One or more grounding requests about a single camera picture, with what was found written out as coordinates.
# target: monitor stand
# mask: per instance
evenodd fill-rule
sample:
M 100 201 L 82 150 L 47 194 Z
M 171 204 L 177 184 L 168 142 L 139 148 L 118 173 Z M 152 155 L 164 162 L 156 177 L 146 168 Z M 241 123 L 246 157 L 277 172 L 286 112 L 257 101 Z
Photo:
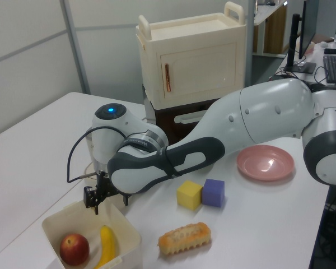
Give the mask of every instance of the monitor stand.
M 293 73 L 314 73 L 316 68 L 316 63 L 309 62 L 295 62 L 292 66 L 285 66 L 285 72 L 293 72 Z
M 300 20 L 301 20 L 301 17 L 299 14 L 292 15 L 289 49 L 287 52 L 287 61 L 286 61 L 286 66 L 284 68 L 284 71 L 293 72 L 293 73 L 312 74 L 314 73 L 316 63 L 309 63 L 309 62 L 304 62 L 304 61 L 294 62 L 297 31 L 298 31 L 298 24 Z

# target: cabinet handle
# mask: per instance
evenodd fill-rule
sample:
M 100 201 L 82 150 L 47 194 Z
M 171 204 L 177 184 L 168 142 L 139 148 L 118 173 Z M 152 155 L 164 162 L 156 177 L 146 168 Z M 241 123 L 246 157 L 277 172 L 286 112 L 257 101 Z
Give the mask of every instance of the cabinet handle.
M 166 69 L 167 92 L 170 92 L 169 66 L 167 63 L 165 63 L 164 67 Z

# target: keyboard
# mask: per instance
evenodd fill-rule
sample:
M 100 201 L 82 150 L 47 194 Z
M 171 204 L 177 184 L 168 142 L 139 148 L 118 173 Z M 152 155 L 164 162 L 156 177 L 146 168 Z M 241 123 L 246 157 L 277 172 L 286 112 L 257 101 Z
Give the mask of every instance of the keyboard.
M 336 55 L 324 55 L 324 67 L 327 83 L 336 84 Z

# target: toy cabinet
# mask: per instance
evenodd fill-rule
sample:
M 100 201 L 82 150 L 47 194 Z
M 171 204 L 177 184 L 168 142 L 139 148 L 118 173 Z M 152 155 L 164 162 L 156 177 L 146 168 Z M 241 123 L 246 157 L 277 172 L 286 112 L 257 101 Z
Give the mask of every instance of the toy cabinet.
M 155 110 L 218 99 L 244 87 L 245 15 L 235 3 L 227 2 L 224 14 L 153 24 L 141 15 L 136 36 L 145 94 Z

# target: white container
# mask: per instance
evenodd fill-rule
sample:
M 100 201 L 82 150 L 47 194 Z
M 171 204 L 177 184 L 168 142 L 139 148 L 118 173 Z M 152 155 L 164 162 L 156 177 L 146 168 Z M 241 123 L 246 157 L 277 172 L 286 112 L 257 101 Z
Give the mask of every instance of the white container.
M 61 261 L 62 268 L 94 268 L 101 258 L 100 229 L 109 226 L 115 236 L 117 257 L 101 268 L 142 269 L 141 236 L 122 213 L 106 198 L 99 205 L 99 214 L 86 208 L 83 201 L 76 202 L 62 211 L 47 217 L 42 224 L 53 251 Z M 79 233 L 90 244 L 90 256 L 79 266 L 64 263 L 59 254 L 61 240 L 68 234 Z
M 238 4 L 227 2 L 224 14 L 153 24 L 140 15 L 136 36 L 154 109 L 218 99 L 244 87 L 246 25 Z

